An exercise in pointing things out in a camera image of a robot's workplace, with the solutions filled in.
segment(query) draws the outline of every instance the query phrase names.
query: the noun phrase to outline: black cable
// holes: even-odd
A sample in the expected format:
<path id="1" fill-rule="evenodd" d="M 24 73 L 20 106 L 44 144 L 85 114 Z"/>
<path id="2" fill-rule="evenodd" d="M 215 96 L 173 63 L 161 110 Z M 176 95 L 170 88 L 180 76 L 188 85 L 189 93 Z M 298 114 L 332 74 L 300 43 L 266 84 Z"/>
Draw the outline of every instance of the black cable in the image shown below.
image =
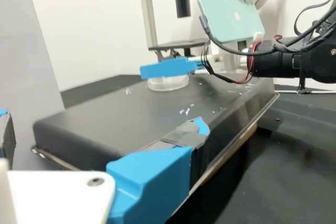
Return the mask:
<path id="1" fill-rule="evenodd" d="M 207 43 L 203 46 L 203 49 L 202 49 L 202 52 L 201 52 L 201 63 L 203 65 L 203 67 L 208 71 L 208 73 L 210 75 L 213 75 L 223 81 L 226 81 L 228 83 L 235 83 L 235 84 L 247 84 L 251 79 L 252 79 L 252 75 L 250 76 L 249 79 L 245 80 L 245 81 L 235 81 L 233 79 L 230 79 L 228 77 L 225 77 L 225 76 L 222 76 L 221 74 L 218 74 L 218 73 L 215 73 L 213 67 L 211 66 L 208 58 L 207 58 L 207 55 L 209 53 L 209 46 L 210 46 L 210 40 L 207 41 Z"/>
<path id="2" fill-rule="evenodd" d="M 319 8 L 319 7 L 325 6 L 325 5 L 329 4 L 330 1 L 332 1 L 332 0 L 327 0 L 327 1 L 323 2 L 323 3 L 321 3 L 321 4 L 311 5 L 311 6 L 306 7 L 305 9 L 303 9 L 299 13 L 299 15 L 297 16 L 297 18 L 295 19 L 295 22 L 294 22 L 294 32 L 295 32 L 295 34 L 298 35 L 298 36 L 301 35 L 301 32 L 298 30 L 297 23 L 298 23 L 299 17 L 302 15 L 302 13 L 304 13 L 307 10 L 311 10 L 311 9 L 315 9 L 315 8 Z"/>

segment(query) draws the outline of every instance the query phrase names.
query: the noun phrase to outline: white plastic part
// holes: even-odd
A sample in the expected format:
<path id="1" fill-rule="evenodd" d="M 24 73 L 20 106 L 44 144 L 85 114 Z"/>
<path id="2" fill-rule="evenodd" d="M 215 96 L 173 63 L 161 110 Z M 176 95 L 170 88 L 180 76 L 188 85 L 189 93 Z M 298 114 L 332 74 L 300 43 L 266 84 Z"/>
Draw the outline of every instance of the white plastic part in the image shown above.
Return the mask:
<path id="1" fill-rule="evenodd" d="M 107 221 L 115 191 L 114 179 L 107 173 L 9 171 L 8 178 L 18 224 Z M 1 204 L 0 218 L 8 210 L 11 208 Z"/>
<path id="2" fill-rule="evenodd" d="M 8 162 L 0 159 L 0 223 L 16 224 L 14 203 L 7 176 Z"/>
<path id="3" fill-rule="evenodd" d="M 256 42 L 258 40 L 264 40 L 264 33 L 254 33 L 253 35 L 253 41 Z"/>
<path id="4" fill-rule="evenodd" d="M 148 88 L 158 92 L 166 92 L 181 89 L 187 86 L 188 84 L 189 84 L 189 77 L 187 75 L 150 78 L 147 81 Z"/>

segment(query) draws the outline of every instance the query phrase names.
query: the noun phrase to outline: black padded platform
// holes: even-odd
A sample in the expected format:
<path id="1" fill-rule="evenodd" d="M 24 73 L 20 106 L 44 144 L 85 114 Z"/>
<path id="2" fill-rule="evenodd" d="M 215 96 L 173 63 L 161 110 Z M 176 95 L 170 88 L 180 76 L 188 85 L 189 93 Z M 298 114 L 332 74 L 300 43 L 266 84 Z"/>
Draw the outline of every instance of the black padded platform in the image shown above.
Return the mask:
<path id="1" fill-rule="evenodd" d="M 275 99 L 272 81 L 251 83 L 239 86 L 209 75 L 191 76 L 184 89 L 154 92 L 140 82 L 38 121 L 34 125 L 37 147 L 79 169 L 105 170 L 109 161 L 201 116 L 211 135 L 198 150 L 199 175 Z"/>

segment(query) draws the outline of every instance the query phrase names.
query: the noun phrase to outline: microscope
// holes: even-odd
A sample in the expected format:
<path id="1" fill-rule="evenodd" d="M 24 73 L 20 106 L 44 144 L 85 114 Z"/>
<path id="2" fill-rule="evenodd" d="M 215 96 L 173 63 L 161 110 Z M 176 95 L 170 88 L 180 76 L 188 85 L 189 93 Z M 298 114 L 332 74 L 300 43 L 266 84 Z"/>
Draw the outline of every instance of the microscope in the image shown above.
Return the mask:
<path id="1" fill-rule="evenodd" d="M 259 10 L 268 0 L 248 0 L 254 4 L 255 8 Z M 141 0 L 143 17 L 145 23 L 146 38 L 148 42 L 149 50 L 154 50 L 157 54 L 158 61 L 161 62 L 164 59 L 171 59 L 173 57 L 179 57 L 174 51 L 178 48 L 184 49 L 184 56 L 191 57 L 190 48 L 204 46 L 207 40 L 200 40 L 197 43 L 182 44 L 169 44 L 167 47 L 159 46 L 157 43 L 156 27 L 153 11 L 152 0 Z M 320 7 L 321 5 L 314 5 L 307 7 L 307 9 Z M 187 17 L 191 15 L 190 12 L 190 0 L 176 0 L 177 17 Z M 218 21 L 216 25 L 210 28 L 210 23 L 213 22 L 213 18 L 204 13 L 202 10 L 202 16 L 200 17 L 201 24 L 208 35 L 212 48 L 214 45 L 217 51 L 223 55 L 223 58 L 230 61 L 232 60 L 233 69 L 248 69 L 249 74 L 253 77 L 266 77 L 266 78 L 300 78 L 298 92 L 309 93 L 305 88 L 306 78 L 312 78 L 322 83 L 336 83 L 336 0 L 330 10 L 320 19 L 313 22 L 305 33 L 299 33 L 296 29 L 298 37 L 283 38 L 282 36 L 275 36 L 276 39 L 263 40 L 263 32 L 261 31 L 261 37 L 254 36 L 253 38 L 235 39 L 229 41 L 217 39 L 215 33 L 216 29 L 220 28 L 221 24 Z M 318 33 L 318 37 L 314 37 L 314 32 Z M 253 45 L 256 43 L 255 51 L 252 51 Z M 162 50 L 170 49 L 171 56 L 164 58 Z M 199 60 L 199 58 L 189 58 L 188 61 Z M 197 62 L 192 67 L 185 68 L 185 74 L 194 72 L 195 70 L 202 69 L 202 63 Z M 167 68 L 172 66 L 165 66 L 160 68 L 154 77 L 158 77 L 160 71 L 163 77 L 176 76 L 181 72 L 170 72 Z"/>

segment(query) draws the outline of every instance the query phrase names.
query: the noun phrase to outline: white wall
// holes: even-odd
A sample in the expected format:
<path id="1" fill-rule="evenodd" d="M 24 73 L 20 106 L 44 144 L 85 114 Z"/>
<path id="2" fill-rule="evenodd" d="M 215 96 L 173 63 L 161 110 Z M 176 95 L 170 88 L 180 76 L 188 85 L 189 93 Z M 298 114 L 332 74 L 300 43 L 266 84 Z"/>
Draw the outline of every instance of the white wall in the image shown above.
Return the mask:
<path id="1" fill-rule="evenodd" d="M 119 73 L 139 73 L 140 65 L 156 61 L 146 49 L 140 0 L 33 1 L 60 90 Z M 292 25 L 300 10 L 323 1 L 271 0 L 261 11 L 268 37 L 294 35 Z M 196 0 L 193 17 L 185 19 L 176 19 L 174 0 L 154 0 L 154 5 L 159 42 L 204 37 Z M 303 15 L 301 30 L 327 8 Z"/>

